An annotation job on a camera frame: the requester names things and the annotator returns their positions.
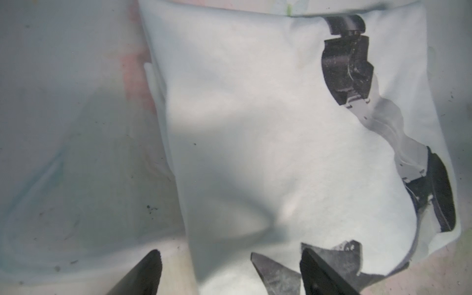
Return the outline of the white t shirt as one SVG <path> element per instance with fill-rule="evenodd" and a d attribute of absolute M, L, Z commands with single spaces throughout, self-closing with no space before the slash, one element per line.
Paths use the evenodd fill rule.
<path fill-rule="evenodd" d="M 301 295 L 304 250 L 361 291 L 458 238 L 421 2 L 139 8 L 200 294 Z"/>

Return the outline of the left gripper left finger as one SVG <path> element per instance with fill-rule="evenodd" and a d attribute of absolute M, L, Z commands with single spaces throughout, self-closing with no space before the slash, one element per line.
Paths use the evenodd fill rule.
<path fill-rule="evenodd" d="M 161 253 L 150 251 L 106 295 L 156 295 L 162 276 Z"/>

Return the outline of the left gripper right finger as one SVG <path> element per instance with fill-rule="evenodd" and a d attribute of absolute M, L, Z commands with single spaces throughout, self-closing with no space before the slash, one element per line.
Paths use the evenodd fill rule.
<path fill-rule="evenodd" d="M 299 266 L 306 295 L 360 295 L 311 248 L 302 251 Z"/>

